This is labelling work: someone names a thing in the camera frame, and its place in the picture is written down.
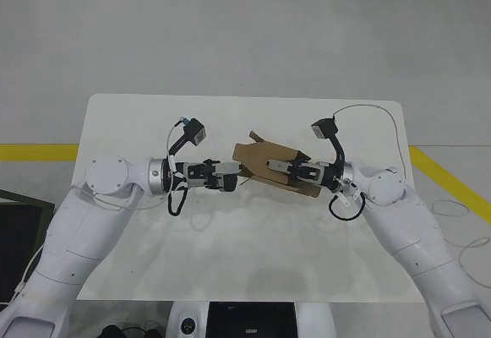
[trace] yellow tape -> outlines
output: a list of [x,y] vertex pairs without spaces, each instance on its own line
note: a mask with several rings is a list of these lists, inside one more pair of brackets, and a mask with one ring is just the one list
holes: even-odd
[[491,226],[491,204],[476,194],[465,183],[431,160],[417,147],[409,147],[412,164],[440,187],[459,199],[470,210]]
[[77,144],[0,144],[0,161],[76,161]]

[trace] floor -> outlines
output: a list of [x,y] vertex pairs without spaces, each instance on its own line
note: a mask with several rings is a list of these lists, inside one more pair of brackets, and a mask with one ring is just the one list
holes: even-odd
[[[77,143],[99,92],[395,100],[409,144],[491,202],[491,1],[0,0],[0,143]],[[59,204],[73,169],[0,163],[0,188]],[[428,204],[450,197],[414,174]],[[490,234],[439,219],[453,242]],[[491,284],[491,244],[465,261]],[[333,311],[343,337],[431,336],[422,304]]]

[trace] cardboard box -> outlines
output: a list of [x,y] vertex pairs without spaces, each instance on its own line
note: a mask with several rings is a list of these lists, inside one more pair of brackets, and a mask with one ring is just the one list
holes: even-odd
[[299,150],[275,144],[259,137],[254,131],[248,135],[254,140],[253,144],[236,144],[232,159],[242,163],[243,169],[240,176],[269,184],[298,194],[319,197],[320,187],[306,182],[290,181],[283,172],[276,172],[268,168],[268,160],[291,161],[311,158]]

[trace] white table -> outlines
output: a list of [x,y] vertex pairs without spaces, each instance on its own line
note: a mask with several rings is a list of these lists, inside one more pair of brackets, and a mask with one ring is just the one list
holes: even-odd
[[[250,130],[331,161],[330,142],[316,139],[310,124],[360,102],[394,116],[413,184],[402,110],[393,101],[101,94],[88,105],[73,181],[98,155],[132,163],[164,157],[168,131],[181,116],[198,118],[208,137],[199,147],[187,144],[177,161],[230,161],[236,143],[252,142]],[[402,166],[387,114],[355,107],[337,115],[337,126],[348,160]],[[136,211],[79,299],[422,302],[365,220],[336,220],[329,200],[327,191],[313,199],[249,181],[229,194],[191,191],[179,217],[165,205]]]

